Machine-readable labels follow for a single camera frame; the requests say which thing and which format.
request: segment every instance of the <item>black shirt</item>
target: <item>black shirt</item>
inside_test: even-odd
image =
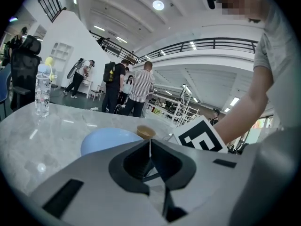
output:
[[[218,118],[215,117],[210,121],[210,124],[214,126],[217,122],[218,122]]]
[[[126,75],[126,68],[123,64],[116,64],[115,72],[114,72],[114,81],[107,82],[106,87],[115,88],[117,90],[120,89],[120,75]]]
[[[19,48],[22,43],[23,43],[22,37],[18,38],[17,35],[10,41],[9,48],[11,48],[14,51],[14,49]]]

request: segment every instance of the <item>white card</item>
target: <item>white card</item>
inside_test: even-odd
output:
[[[174,129],[174,136],[180,145],[199,150],[228,153],[228,148],[221,137],[203,115]]]

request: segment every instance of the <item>white marble table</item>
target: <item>white marble table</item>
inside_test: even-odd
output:
[[[138,125],[163,139],[172,132],[161,121],[94,112],[50,104],[50,115],[35,115],[34,103],[0,123],[0,166],[11,186],[29,195],[39,184],[80,157],[80,146],[90,132],[105,127],[136,133]]]

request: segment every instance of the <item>balcony railing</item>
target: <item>balcony railing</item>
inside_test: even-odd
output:
[[[121,47],[119,44],[112,42],[96,33],[89,31],[92,36],[96,39],[98,44],[102,47],[102,49],[118,58],[127,59],[132,65],[135,65],[138,62],[138,57]]]
[[[157,57],[200,49],[231,49],[249,53],[255,53],[257,41],[237,38],[205,38],[176,43],[161,49],[157,49],[139,58],[138,62]]]
[[[38,2],[51,22],[53,22],[63,10],[58,0],[38,0]]]

